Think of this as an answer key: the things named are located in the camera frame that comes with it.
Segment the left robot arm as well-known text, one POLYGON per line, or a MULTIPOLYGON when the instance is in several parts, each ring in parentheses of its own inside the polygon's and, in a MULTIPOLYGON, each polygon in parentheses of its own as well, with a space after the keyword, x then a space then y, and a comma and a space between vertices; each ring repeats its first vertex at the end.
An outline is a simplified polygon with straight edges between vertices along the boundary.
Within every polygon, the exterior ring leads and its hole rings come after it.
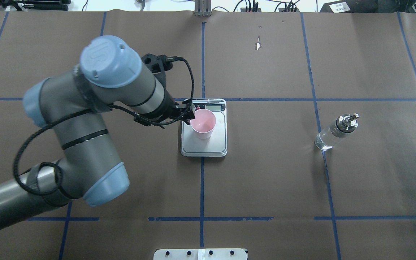
POLYGON ((175 61, 184 62, 193 78, 185 58, 140 57, 121 38, 103 35, 83 49, 70 71, 29 89, 23 108, 39 130, 18 149, 13 179, 0 184, 0 230, 76 199, 95 207, 127 191, 128 174, 102 113, 121 110, 144 126, 189 125, 195 118, 193 95, 180 105, 166 89, 165 72, 175 61), (64 157, 21 172, 23 152, 51 129, 64 157))

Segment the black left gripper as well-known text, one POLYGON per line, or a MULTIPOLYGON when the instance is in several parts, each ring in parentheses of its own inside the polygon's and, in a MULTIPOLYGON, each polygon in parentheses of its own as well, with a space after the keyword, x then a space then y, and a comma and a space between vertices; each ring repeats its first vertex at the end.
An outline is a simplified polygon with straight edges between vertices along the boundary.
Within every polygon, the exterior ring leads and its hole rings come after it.
POLYGON ((181 121, 186 125, 195 119, 195 106, 192 101, 184 101, 181 104, 174 103, 165 112, 163 123, 175 123, 181 121))

